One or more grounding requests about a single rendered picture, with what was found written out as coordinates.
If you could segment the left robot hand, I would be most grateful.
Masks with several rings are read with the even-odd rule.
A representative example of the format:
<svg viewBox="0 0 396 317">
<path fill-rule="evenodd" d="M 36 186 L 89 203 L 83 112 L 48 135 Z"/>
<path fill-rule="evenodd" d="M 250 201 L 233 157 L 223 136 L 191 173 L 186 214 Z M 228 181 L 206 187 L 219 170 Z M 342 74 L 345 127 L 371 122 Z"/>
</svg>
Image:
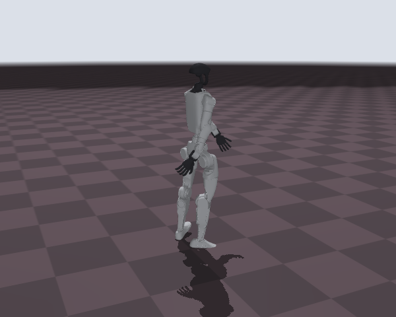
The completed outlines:
<svg viewBox="0 0 396 317">
<path fill-rule="evenodd" d="M 218 130 L 218 129 L 217 129 Z M 220 147 L 220 150 L 223 152 L 223 150 L 222 150 L 222 148 L 226 151 L 226 149 L 224 148 L 224 146 L 229 150 L 229 148 L 226 146 L 226 144 L 229 146 L 229 147 L 231 147 L 227 142 L 226 142 L 226 140 L 228 140 L 229 142 L 232 142 L 230 139 L 228 139 L 228 138 L 226 138 L 226 137 L 224 137 L 223 135 L 220 135 L 221 133 L 220 133 L 220 131 L 218 130 L 218 132 L 219 132 L 219 134 L 217 134 L 217 135 L 213 135 L 213 133 L 212 133 L 212 135 L 213 135 L 213 137 L 214 138 L 216 138 L 216 143 L 217 143 L 217 145 Z M 225 144 L 226 143 L 226 144 Z M 224 144 L 224 146 L 223 146 L 223 144 Z M 221 148 L 221 146 L 222 146 L 222 148 Z"/>
</svg>

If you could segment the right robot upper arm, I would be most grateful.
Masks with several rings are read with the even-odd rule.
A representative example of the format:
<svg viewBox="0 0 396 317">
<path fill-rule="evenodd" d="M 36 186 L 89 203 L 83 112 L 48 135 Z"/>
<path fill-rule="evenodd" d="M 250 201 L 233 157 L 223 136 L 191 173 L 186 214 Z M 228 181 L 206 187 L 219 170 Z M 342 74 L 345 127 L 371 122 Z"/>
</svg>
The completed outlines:
<svg viewBox="0 0 396 317">
<path fill-rule="evenodd" d="M 215 98 L 209 96 L 208 94 L 204 94 L 202 99 L 203 112 L 201 116 L 200 130 L 202 130 L 205 125 L 207 124 L 209 125 L 209 120 L 211 119 L 215 104 L 216 104 Z"/>
</svg>

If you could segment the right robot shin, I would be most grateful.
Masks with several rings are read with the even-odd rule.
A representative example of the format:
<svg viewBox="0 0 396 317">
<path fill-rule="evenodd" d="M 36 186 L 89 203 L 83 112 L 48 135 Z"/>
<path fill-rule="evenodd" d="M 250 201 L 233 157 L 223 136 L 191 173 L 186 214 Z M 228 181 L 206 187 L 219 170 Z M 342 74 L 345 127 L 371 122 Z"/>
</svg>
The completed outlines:
<svg viewBox="0 0 396 317">
<path fill-rule="evenodd" d="M 208 205 L 208 201 L 205 197 L 200 197 L 197 200 L 196 224 L 198 226 L 198 242 L 204 242 L 204 235 L 209 221 L 210 208 L 211 202 Z"/>
</svg>

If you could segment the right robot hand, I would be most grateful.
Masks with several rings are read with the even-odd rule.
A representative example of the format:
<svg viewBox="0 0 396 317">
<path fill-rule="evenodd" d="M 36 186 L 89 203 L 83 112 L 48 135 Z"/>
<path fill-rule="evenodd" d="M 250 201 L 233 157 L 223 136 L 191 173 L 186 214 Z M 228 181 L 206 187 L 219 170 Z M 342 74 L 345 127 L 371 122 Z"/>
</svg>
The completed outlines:
<svg viewBox="0 0 396 317">
<path fill-rule="evenodd" d="M 197 159 L 194 159 L 193 157 L 191 157 L 194 152 L 195 152 L 195 150 L 193 150 L 190 153 L 188 159 L 183 161 L 183 163 L 178 168 L 175 168 L 176 170 L 180 169 L 179 171 L 177 171 L 177 173 L 181 172 L 181 173 L 179 173 L 179 175 L 185 176 L 189 172 L 189 170 L 190 170 L 189 174 L 191 174 L 193 172 L 194 161 L 195 162 L 197 161 Z M 184 172 L 185 172 L 185 174 L 183 174 Z"/>
</svg>

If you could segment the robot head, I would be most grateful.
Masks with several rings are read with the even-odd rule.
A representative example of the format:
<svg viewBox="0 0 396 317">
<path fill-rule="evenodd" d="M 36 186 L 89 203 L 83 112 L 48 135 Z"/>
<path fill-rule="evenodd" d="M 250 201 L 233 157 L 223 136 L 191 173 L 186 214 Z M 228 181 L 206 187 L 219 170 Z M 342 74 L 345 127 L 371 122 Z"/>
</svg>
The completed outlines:
<svg viewBox="0 0 396 317">
<path fill-rule="evenodd" d="M 195 74 L 200 78 L 200 81 L 195 83 L 195 86 L 190 90 L 190 92 L 202 92 L 201 89 L 203 88 L 203 85 L 207 85 L 208 83 L 208 75 L 210 70 L 211 68 L 203 63 L 196 63 L 190 67 L 189 73 Z M 202 74 L 205 75 L 205 82 L 203 81 Z"/>
</svg>

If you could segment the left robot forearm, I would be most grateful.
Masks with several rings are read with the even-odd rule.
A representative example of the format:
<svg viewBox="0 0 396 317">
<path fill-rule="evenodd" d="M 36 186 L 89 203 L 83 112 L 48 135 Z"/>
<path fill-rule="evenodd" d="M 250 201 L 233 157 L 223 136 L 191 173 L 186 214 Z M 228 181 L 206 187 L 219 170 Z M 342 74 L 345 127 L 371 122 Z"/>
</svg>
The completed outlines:
<svg viewBox="0 0 396 317">
<path fill-rule="evenodd" d="M 213 135 L 215 136 L 215 135 L 217 135 L 217 134 L 219 134 L 219 132 L 218 132 L 218 130 L 217 130 L 217 128 L 216 128 L 216 125 L 211 121 L 211 127 L 212 127 L 212 133 L 213 133 Z"/>
</svg>

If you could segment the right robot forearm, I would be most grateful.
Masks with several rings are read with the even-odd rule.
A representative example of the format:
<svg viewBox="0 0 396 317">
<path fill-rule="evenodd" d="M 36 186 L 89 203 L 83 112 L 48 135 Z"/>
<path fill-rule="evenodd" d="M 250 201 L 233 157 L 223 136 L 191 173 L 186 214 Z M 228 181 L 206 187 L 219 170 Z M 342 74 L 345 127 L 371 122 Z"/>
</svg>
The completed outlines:
<svg viewBox="0 0 396 317">
<path fill-rule="evenodd" d="M 205 125 L 203 129 L 201 130 L 200 134 L 197 135 L 197 142 L 196 145 L 194 146 L 195 152 L 192 154 L 191 157 L 194 159 L 198 159 L 200 154 L 204 151 L 204 146 L 206 143 L 206 140 L 208 139 L 209 134 L 212 131 L 212 127 L 210 125 Z"/>
</svg>

